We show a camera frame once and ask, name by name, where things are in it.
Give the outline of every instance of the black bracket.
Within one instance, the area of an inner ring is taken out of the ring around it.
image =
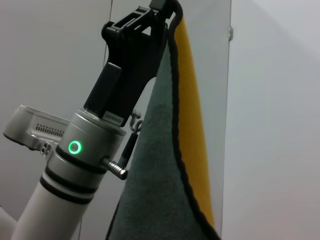
[[[109,56],[84,108],[123,127],[146,84],[156,76],[167,42],[170,0],[152,0],[150,9],[138,7],[101,35]],[[150,28],[150,35],[143,33]]]

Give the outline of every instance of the black rubber ring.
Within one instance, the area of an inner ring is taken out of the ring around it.
[[[49,183],[47,183],[47,181],[42,176],[40,177],[40,183],[46,190],[48,190],[53,195],[56,195],[57,197],[59,197],[61,199],[67,200],[67,201],[75,203],[75,204],[80,204],[80,205],[89,204],[91,202],[91,200],[93,199],[93,197],[90,199],[83,199],[83,198],[71,196],[65,192],[62,192],[62,191],[56,189],[54,186],[51,186]]]
[[[66,160],[67,162],[78,166],[79,168],[82,168],[84,170],[87,170],[89,172],[92,172],[94,174],[105,174],[107,172],[107,170],[101,169],[101,168],[97,168],[95,166],[91,166],[88,163],[85,163],[83,161],[78,160],[77,158],[75,158],[74,156],[71,156],[69,153],[63,151],[59,145],[56,146],[55,148],[55,152],[57,154],[59,154],[64,160]]]
[[[55,174],[51,169],[46,166],[44,172],[48,175],[49,178],[51,178],[53,181],[57,182],[58,184],[77,191],[82,194],[93,194],[97,191],[97,188],[90,188],[90,187],[85,187],[85,186],[80,186],[78,184],[75,184],[73,182],[70,182],[68,180],[65,180],[64,178],[60,177],[59,175]]]

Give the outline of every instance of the white wall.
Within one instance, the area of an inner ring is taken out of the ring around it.
[[[116,22],[150,0],[113,0],[111,20]],[[201,97],[209,161],[215,228],[221,233],[223,210],[224,146],[227,105],[230,0],[181,0],[189,33]],[[136,109],[144,116],[154,81],[149,82]],[[130,134],[118,151],[117,159]],[[112,174],[103,179],[83,218],[81,240],[103,240],[120,198],[123,182]]]
[[[1,129],[20,104],[67,119],[83,106],[103,67],[110,9],[111,0],[0,1]],[[0,156],[0,205],[17,220],[46,163],[3,136]]]
[[[224,240],[319,239],[319,9],[232,2]]]

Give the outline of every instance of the green led ring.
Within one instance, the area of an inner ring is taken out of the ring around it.
[[[76,144],[76,145],[78,146],[78,149],[77,149],[76,151],[73,151],[72,148],[71,148],[73,144]],[[82,146],[81,146],[81,143],[80,143],[80,142],[78,142],[78,141],[72,141],[72,142],[70,142],[69,148],[68,148],[69,153],[75,155],[75,154],[80,153],[80,152],[81,152],[81,149],[82,149]]]

